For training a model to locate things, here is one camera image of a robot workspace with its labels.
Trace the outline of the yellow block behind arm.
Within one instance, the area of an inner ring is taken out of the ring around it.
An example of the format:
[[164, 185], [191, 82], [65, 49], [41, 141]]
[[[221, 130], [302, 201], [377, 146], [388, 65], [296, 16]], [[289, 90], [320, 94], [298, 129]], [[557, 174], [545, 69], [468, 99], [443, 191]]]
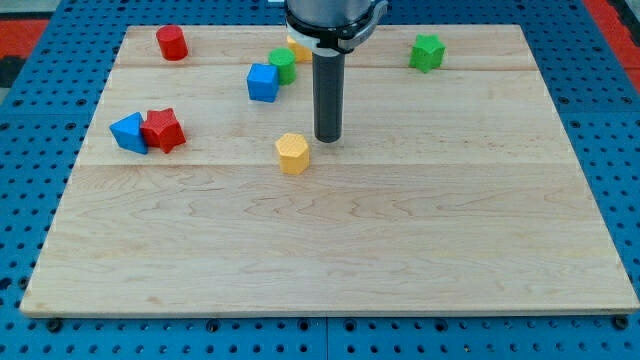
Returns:
[[288, 48], [293, 52], [295, 61], [297, 63], [312, 61], [312, 52], [308, 48], [296, 42], [291, 36], [287, 36], [287, 45]]

